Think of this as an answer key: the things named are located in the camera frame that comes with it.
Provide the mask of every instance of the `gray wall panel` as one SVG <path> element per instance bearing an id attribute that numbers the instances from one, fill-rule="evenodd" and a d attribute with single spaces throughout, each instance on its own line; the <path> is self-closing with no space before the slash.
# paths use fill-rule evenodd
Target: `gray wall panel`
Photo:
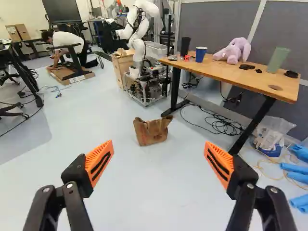
<path id="1" fill-rule="evenodd" d="M 247 38 L 260 1 L 185 3 L 181 7 L 178 50 L 181 38 L 191 37 L 190 49 L 208 47 L 215 53 L 236 37 Z"/>
<path id="2" fill-rule="evenodd" d="M 243 90 L 233 86 L 229 96 L 237 96 L 244 91 L 242 101 L 239 106 L 235 107 L 233 103 L 225 103 L 224 107 L 240 113 L 248 118 L 253 118 L 257 113 L 265 97 L 252 91 Z M 285 120 L 296 124 L 297 126 L 290 130 L 288 135 L 303 140 L 308 136 L 308 87 L 300 85 L 298 100 L 295 104 L 285 103 L 277 100 L 270 109 L 268 116 L 284 118 Z"/>
<path id="3" fill-rule="evenodd" d="M 282 68 L 308 79 L 308 3 L 268 1 L 255 36 L 249 61 L 267 65 L 276 47 L 290 48 Z"/>
<path id="4" fill-rule="evenodd" d="M 291 49 L 282 65 L 284 69 L 294 70 L 308 79 L 308 3 L 268 1 L 265 5 L 256 33 L 252 40 L 249 61 L 268 64 L 277 46 Z M 232 87 L 229 95 L 236 96 L 243 91 Z M 302 140 L 308 136 L 308 87 L 300 86 L 298 101 L 289 104 L 277 101 L 268 115 L 282 117 L 294 124 L 288 135 Z M 260 94 L 245 91 L 241 104 L 234 107 L 225 103 L 225 107 L 252 118 L 264 102 Z"/>

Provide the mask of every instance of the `brown paper bag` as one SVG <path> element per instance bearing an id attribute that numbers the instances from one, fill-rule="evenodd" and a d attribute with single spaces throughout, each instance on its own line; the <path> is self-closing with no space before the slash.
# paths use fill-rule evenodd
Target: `brown paper bag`
<path id="1" fill-rule="evenodd" d="M 167 126 L 170 124 L 172 119 L 172 115 L 147 122 L 140 118 L 136 118 L 133 121 L 133 124 L 139 145 L 147 146 L 165 141 L 168 135 Z"/>

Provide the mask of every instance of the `man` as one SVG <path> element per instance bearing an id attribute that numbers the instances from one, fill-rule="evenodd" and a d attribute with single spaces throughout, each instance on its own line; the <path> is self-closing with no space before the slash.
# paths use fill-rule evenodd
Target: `man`
<path id="1" fill-rule="evenodd" d="M 81 37 L 77 35 L 64 31 L 58 31 L 54 33 L 51 31 L 43 31 L 42 41 L 48 44 L 53 44 L 53 46 L 55 47 L 81 43 L 81 45 L 74 47 L 75 52 L 79 57 L 81 66 L 85 68 L 91 68 L 98 65 L 96 59 L 87 63 L 88 44 Z M 69 53 L 68 49 L 66 48 L 56 49 L 55 54 L 52 56 L 53 66 L 48 66 L 47 69 L 49 70 L 55 69 L 56 66 L 58 65 L 60 57 L 66 53 Z"/>

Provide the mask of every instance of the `black cup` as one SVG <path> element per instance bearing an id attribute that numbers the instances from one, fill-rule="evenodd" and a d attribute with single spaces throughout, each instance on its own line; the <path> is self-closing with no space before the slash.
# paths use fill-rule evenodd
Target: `black cup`
<path id="1" fill-rule="evenodd" d="M 181 45 L 181 56 L 185 56 L 188 54 L 189 44 L 191 42 L 190 37 L 182 37 L 182 45 Z"/>

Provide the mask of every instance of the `plush toy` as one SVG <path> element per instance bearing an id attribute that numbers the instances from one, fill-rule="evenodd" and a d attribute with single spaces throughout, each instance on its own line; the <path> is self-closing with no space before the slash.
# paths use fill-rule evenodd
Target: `plush toy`
<path id="1" fill-rule="evenodd" d="M 243 58 L 244 62 L 247 61 L 250 54 L 250 49 L 251 46 L 247 39 L 243 37 L 235 38 L 227 47 L 215 53 L 213 55 L 213 59 L 217 61 L 227 60 L 227 63 L 235 65 L 240 57 Z"/>

